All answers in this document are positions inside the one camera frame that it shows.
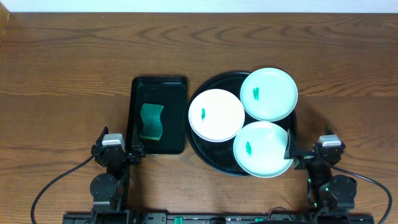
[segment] round black tray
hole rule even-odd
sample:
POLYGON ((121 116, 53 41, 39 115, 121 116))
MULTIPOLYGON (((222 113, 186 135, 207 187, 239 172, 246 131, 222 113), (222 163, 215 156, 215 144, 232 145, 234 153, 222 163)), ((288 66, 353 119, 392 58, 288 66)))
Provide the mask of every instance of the round black tray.
MULTIPOLYGON (((227 72, 221 75, 217 75, 206 81, 198 88, 198 90, 191 97, 191 100, 187 107, 187 117, 188 117, 188 110, 192 103, 192 100, 195 99, 195 97, 197 97, 200 93, 206 90, 211 90, 211 89, 226 90, 231 92, 240 99, 239 95, 242 83, 249 74, 250 72, 227 72)), ((258 120, 252 118, 250 115, 248 115, 245 112, 245 119, 243 126, 255 121, 258 120)), ((292 130, 293 135, 294 136, 296 135, 297 120, 294 110, 286 118, 279 121, 275 121, 273 123, 278 124, 286 131, 288 129, 292 130)), ((244 171, 235 160, 233 153, 233 143, 235 138, 232 138, 225 142, 206 141, 192 131, 188 119, 186 119, 185 130, 193 150, 196 152, 196 154, 198 154, 200 159, 206 162, 209 166, 229 175, 236 175, 236 176, 250 175, 246 171, 244 171)))

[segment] wooden table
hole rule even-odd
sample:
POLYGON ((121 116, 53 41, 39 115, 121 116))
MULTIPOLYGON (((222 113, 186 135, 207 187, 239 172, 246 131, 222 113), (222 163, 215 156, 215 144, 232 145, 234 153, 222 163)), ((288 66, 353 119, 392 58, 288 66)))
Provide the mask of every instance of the wooden table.
MULTIPOLYGON (((126 132, 139 75, 186 76, 190 97, 219 73, 283 68, 300 94, 298 141, 310 147, 330 125, 347 145, 338 165, 398 195, 397 21, 393 14, 12 14, 0 46, 0 222, 30 223, 38 192, 88 158, 104 126, 126 132)), ((37 221, 89 212, 90 182, 102 172, 91 161, 49 188, 37 221)), ((386 193, 356 180, 354 211, 378 221, 386 193)), ((292 167, 271 179, 228 176, 186 141, 182 154, 148 156, 132 168, 129 203, 174 213, 301 210, 306 181, 292 167)), ((397 206, 388 223, 398 222, 397 206)))

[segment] black cable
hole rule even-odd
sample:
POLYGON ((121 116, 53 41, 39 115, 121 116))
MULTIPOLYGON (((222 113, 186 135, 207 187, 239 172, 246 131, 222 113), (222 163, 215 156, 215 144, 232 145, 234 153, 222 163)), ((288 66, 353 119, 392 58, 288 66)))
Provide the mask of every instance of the black cable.
POLYGON ((91 161, 94 158, 94 156, 91 156, 90 158, 88 158, 86 161, 82 162, 80 165, 76 166, 75 168, 67 171, 66 173, 58 176, 57 178, 53 179, 49 184, 47 184, 43 190, 37 195, 35 201, 33 202, 32 205, 32 209, 30 210, 30 219, 32 220, 33 224, 37 224, 36 219, 35 219, 35 208, 37 205, 37 202, 39 201, 40 197, 42 196, 42 194, 52 185, 54 184, 56 181, 58 181, 59 179, 61 179, 62 177, 65 177, 66 175, 72 173, 73 171, 76 171, 77 169, 81 168, 82 166, 86 165, 89 161, 91 161))
POLYGON ((281 209, 287 211, 287 209, 284 208, 284 207, 281 207, 281 206, 275 207, 275 208, 273 208, 273 209, 268 213, 268 220, 271 220, 271 214, 272 214, 272 212, 274 212, 274 210, 277 209, 277 208, 281 208, 281 209))
POLYGON ((358 178, 363 179, 363 180, 367 180, 367 181, 369 181, 370 183, 376 184, 377 186, 381 187, 381 188, 387 193, 387 196, 388 196, 388 206, 387 206, 386 212, 384 213, 383 217, 382 217, 381 220, 379 221, 379 224, 382 224, 382 223, 384 223, 384 221, 386 221, 387 216, 388 216, 388 214, 390 213, 390 210, 391 210, 391 207, 392 207, 392 195, 391 195, 390 191, 387 189, 387 187, 385 187, 384 185, 380 184, 379 182, 377 182, 377 181, 375 181, 375 180, 372 180, 372 179, 367 178, 367 177, 365 177, 365 176, 362 176, 362 175, 360 175, 360 174, 356 174, 356 173, 354 173, 354 172, 351 172, 351 171, 348 171, 348 170, 344 170, 344 169, 341 169, 341 168, 339 168, 339 167, 335 167, 335 166, 329 164, 329 163, 328 163, 326 160, 324 160, 323 158, 322 158, 322 161, 323 161, 323 163, 324 163, 326 166, 328 166, 328 167, 330 167, 330 168, 332 168, 332 169, 335 169, 335 170, 337 170, 337 171, 340 171, 340 172, 343 172, 343 173, 346 173, 346 174, 349 174, 349 175, 353 175, 354 177, 358 177, 358 178))

